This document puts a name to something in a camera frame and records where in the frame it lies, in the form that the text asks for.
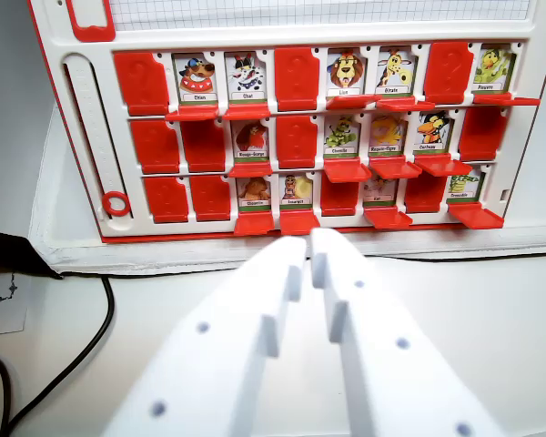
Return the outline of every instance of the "grid paper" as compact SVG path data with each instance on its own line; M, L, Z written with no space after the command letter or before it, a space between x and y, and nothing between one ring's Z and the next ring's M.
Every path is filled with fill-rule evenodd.
M110 0L116 30L524 20L528 1Z

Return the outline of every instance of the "red plastic flap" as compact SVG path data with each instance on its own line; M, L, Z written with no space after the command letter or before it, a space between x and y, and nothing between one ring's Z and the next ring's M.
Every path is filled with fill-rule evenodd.
M439 211L446 185L447 178L436 178L425 172L409 179L404 195L407 212Z
M430 45L425 96L433 103L462 103L469 85L473 54L464 42Z
M228 175L231 178L256 178L273 173L269 162L236 162Z
M469 107L459 143L462 161L493 160L500 147L508 118L500 107Z
M231 103L223 116L225 120L259 120L267 117L271 117L267 103Z
M380 96L362 94L360 96L335 96L326 103L326 109L363 109L368 103L376 102Z
M309 116L277 117L277 158L280 168L313 168L318 125Z
M376 229L406 229L412 224L412 218L397 207L364 208L364 217Z
M279 225L283 235L308 235L319 221L311 209L282 210Z
M188 221L186 187L176 178L144 178L144 187L156 223Z
M324 159L324 171L334 183L362 182L372 176L360 158Z
M415 157L415 164L433 176L469 175L472 170L470 165L451 159L449 153L421 155Z
M129 125L145 175L178 172L180 155L176 131L163 120L131 120Z
M73 0L66 0L66 10L69 13L69 19L71 20L71 26L73 27L73 34L75 34L76 39L82 43L103 43L116 39L116 28L113 24L113 16L111 15L109 0L101 0L101 2L103 3L103 8L106 13L107 25L91 25L89 27L81 27L76 21Z
M235 235L263 235L275 228L271 211L239 212Z
M503 218L483 209L480 202L449 204L449 213L470 229L503 228Z
M275 94L279 111L316 109L319 59L310 47L275 49Z
M182 105L178 111L167 114L166 121L202 121L214 120L217 117L217 105Z
M192 172L225 170L225 131L214 120L180 123L184 153Z
M404 157L371 158L370 167L383 179L415 178L422 171Z
M358 204L359 183L334 184L325 174L321 176L321 215L353 216Z
M230 189L219 175L191 176L190 192L197 221L230 220Z
M417 102L415 101L415 97L380 97L380 100L376 102L376 107L391 112L430 111L435 108L435 104L431 102Z
M536 107L540 104L540 99L529 97L511 98L511 93L478 94L473 96L473 103L478 105L497 105L501 107Z
M121 94L130 116L163 116L167 113L164 66L148 52L113 54Z

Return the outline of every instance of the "cartoon animal card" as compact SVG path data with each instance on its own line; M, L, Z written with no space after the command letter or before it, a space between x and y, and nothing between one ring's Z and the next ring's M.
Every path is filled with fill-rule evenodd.
M271 210L271 187L264 178L237 179L238 210Z
M406 120L392 114L374 116L370 123L369 155L371 157L402 155L406 135Z
M279 175L279 208L309 209L313 207L313 180L305 173Z
M382 47L376 79L376 94L387 97L412 95L417 57L410 47Z
M328 51L328 97L364 94L366 61L355 48Z
M399 182L396 179L383 179L374 174L372 178L364 182L363 203L364 207L391 207L397 201L397 188Z
M415 155L445 153L449 148L453 120L447 111L421 112L414 141Z
M259 120L232 121L230 126L235 162L269 159L268 130Z
M267 102L265 63L255 52L225 53L230 103Z
M471 92L499 94L508 91L516 55L509 46L481 46Z
M485 173L480 168L473 168L469 175L451 176L447 203L477 202L484 177Z
M174 54L172 61L180 105L214 105L218 102L214 64L201 53Z
M358 156L360 124L352 116L327 116L324 131L324 158Z

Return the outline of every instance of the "red ring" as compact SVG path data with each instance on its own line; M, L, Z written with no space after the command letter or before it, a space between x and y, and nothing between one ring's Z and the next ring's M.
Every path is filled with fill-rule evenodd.
M111 198L122 199L125 205L124 208L123 209L111 208ZM123 217L126 214L128 214L129 211L131 210L131 206L129 205L129 198L127 198L127 196L124 193L120 193L119 191L109 191L108 193L103 195L103 209L110 216Z

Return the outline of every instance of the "black wire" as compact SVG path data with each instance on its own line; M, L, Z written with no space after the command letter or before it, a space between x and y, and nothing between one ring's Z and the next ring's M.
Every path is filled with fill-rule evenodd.
M0 378L2 378L2 421L0 423L0 437L7 437L8 435L8 418L10 418L10 405L12 402L11 389L10 389L10 375L5 364L0 360Z
M10 376L8 375L8 370L4 363L0 360L0 377L2 378L2 387L4 389L4 409L2 411L2 424L0 425L0 437L6 437L15 429L16 425L22 421L25 416L32 411L36 405L38 405L48 394L55 389L55 387L60 384L80 363L83 361L87 355L94 349L94 347L99 343L101 338L105 335L107 328L111 325L111 320L116 311L116 300L113 296L113 289L109 283L109 278L104 276L101 278L103 282L103 288L106 291L107 296L107 315L103 324L95 337L86 345L86 347L79 353L76 358L68 365L66 368L61 371L56 378L54 378L38 395L31 400L20 412L8 422L8 417L10 417L10 407L11 407L11 396L12 392L10 390Z

